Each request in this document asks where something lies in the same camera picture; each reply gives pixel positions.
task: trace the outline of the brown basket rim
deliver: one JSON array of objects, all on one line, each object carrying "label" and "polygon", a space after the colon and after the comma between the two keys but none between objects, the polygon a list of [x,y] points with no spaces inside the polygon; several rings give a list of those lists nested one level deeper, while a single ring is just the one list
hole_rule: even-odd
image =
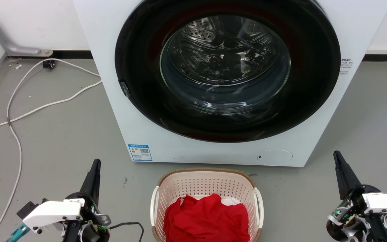
[{"label": "brown basket rim", "polygon": [[[161,240],[159,238],[159,235],[156,232],[156,227],[155,226],[152,226],[152,233],[153,233],[153,236],[155,237],[157,242],[165,242],[165,241],[163,241],[163,240]],[[258,242],[259,238],[261,237],[261,234],[262,234],[262,228],[258,228],[258,231],[256,232],[256,236],[255,236],[255,238],[251,242]]]},{"label": "brown basket rim", "polygon": [[256,184],[255,181],[253,181],[250,176],[248,176],[246,173],[239,171],[239,170],[232,170],[232,169],[225,169],[225,168],[214,168],[214,167],[198,167],[198,168],[183,168],[183,169],[177,169],[172,170],[168,172],[167,174],[163,175],[161,179],[158,181],[158,186],[160,187],[162,182],[170,175],[173,175],[175,173],[182,173],[182,172],[192,172],[192,171],[214,171],[214,172],[224,172],[224,173],[234,173],[243,176],[246,178],[250,184],[252,184],[252,187],[255,188]]}]

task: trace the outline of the white washing machine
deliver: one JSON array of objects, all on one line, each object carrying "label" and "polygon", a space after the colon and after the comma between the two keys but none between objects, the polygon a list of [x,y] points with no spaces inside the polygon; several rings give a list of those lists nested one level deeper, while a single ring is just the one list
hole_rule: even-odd
[{"label": "white washing machine", "polygon": [[133,161],[292,167],[387,12],[387,0],[74,3]]}]

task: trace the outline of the red clothing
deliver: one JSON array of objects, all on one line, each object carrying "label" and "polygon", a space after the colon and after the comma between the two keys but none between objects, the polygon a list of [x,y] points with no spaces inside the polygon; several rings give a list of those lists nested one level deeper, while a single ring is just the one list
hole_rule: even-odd
[{"label": "red clothing", "polygon": [[217,194],[186,196],[165,213],[166,242],[249,242],[249,216],[243,204],[223,205]]}]

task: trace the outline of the blue connector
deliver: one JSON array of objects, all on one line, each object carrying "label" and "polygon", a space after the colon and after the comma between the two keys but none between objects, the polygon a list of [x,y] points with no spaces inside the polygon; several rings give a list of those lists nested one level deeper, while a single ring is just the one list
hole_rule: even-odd
[{"label": "blue connector", "polygon": [[25,224],[20,225],[10,236],[6,242],[17,242],[22,236],[29,232],[30,228]]}]

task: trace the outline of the gray floor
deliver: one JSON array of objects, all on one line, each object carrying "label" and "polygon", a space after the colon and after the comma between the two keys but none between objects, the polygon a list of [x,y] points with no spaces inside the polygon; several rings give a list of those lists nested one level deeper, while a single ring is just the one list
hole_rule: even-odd
[{"label": "gray floor", "polygon": [[[21,77],[37,60],[22,67],[0,66],[0,123],[7,102]],[[96,71],[91,60],[72,60]],[[38,68],[14,98],[11,116],[68,98],[97,82],[93,75],[64,64],[54,70]],[[130,160],[103,86],[74,100],[48,107],[13,124],[23,146],[23,173],[12,205],[0,226],[0,241],[21,223],[16,212],[28,201],[62,200],[77,191],[94,158],[100,158],[99,207],[113,223],[139,221],[143,241],[152,242],[150,196],[166,172],[192,164],[134,163]],[[303,168],[218,166],[242,170],[261,190],[265,219],[262,242],[333,241],[327,215],[339,204],[332,152],[341,150],[361,182],[387,192],[387,63],[362,63],[317,148]],[[0,127],[0,215],[18,170],[18,150],[8,126]],[[111,241],[136,242],[140,229],[123,226]],[[54,228],[29,233],[21,241],[61,241]]]}]

